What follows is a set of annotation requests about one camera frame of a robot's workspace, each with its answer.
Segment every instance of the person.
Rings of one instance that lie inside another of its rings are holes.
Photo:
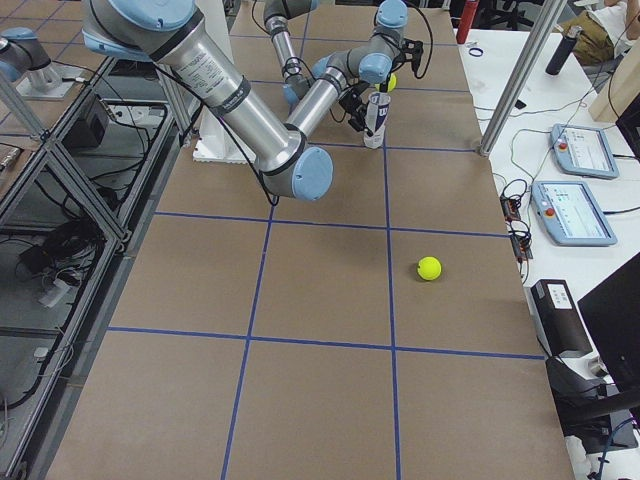
[[[613,60],[640,37],[640,0],[604,0],[604,4],[604,8],[585,10],[560,24],[563,32],[573,25],[582,27],[573,49],[582,66]]]

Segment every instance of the white bottle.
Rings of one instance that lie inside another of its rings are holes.
[[[389,103],[391,103],[391,96],[388,93],[372,92],[369,94],[364,130],[365,147],[378,148],[382,145]]]

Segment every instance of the black thermos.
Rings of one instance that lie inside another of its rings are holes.
[[[549,75],[557,75],[560,73],[560,69],[567,61],[567,58],[569,58],[569,54],[573,51],[573,47],[578,43],[580,32],[582,32],[582,27],[579,27],[578,25],[574,25],[569,29],[569,32],[562,37],[562,40],[560,40],[560,45],[556,48],[545,72]]]

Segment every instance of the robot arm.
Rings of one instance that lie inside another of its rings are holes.
[[[284,125],[207,35],[194,0],[83,0],[83,33],[99,53],[170,66],[257,156],[273,194],[316,200],[329,189],[331,158],[306,148],[306,136]]]
[[[0,72],[10,82],[27,72],[31,86],[41,92],[62,83],[38,37],[23,27],[10,28],[0,34]]]
[[[360,79],[368,84],[386,82],[403,49],[407,16],[407,6],[402,0],[385,0],[376,14],[377,26],[369,42],[334,53],[314,65],[316,81],[287,123],[309,136],[345,92],[350,80]]]
[[[305,15],[318,7],[318,0],[267,0],[264,7],[264,26],[271,36],[284,77],[284,94],[290,105],[298,103],[313,83],[302,73],[302,62],[291,43],[288,20]]]

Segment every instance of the blue joint cap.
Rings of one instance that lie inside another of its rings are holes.
[[[121,60],[133,60],[134,62],[150,62],[149,56],[142,50],[123,47],[110,40],[91,35],[85,30],[82,31],[84,35],[84,44],[92,52],[105,55],[107,57],[119,58]]]
[[[2,32],[2,36],[7,40],[37,40],[38,37],[33,30],[26,27],[8,28]]]
[[[177,30],[196,11],[195,0],[109,0],[109,3],[134,25],[154,32]]]
[[[295,105],[300,101],[298,95],[296,95],[296,92],[293,90],[291,85],[283,85],[282,93],[284,93],[284,99],[289,105]]]
[[[293,196],[299,200],[318,200],[327,193],[332,180],[333,162],[329,154],[318,147],[308,148],[293,167]]]
[[[391,71],[391,59],[384,53],[370,53],[360,61],[358,74],[367,83],[383,83]]]
[[[311,67],[311,75],[313,75],[314,78],[320,78],[324,71],[327,69],[328,64],[329,57],[321,58],[313,67]]]
[[[402,28],[407,25],[407,6],[402,0],[385,0],[378,8],[376,20],[387,28]]]
[[[13,66],[8,64],[7,62],[3,62],[0,60],[0,73],[2,73],[7,80],[10,82],[15,82],[20,78],[20,72]]]

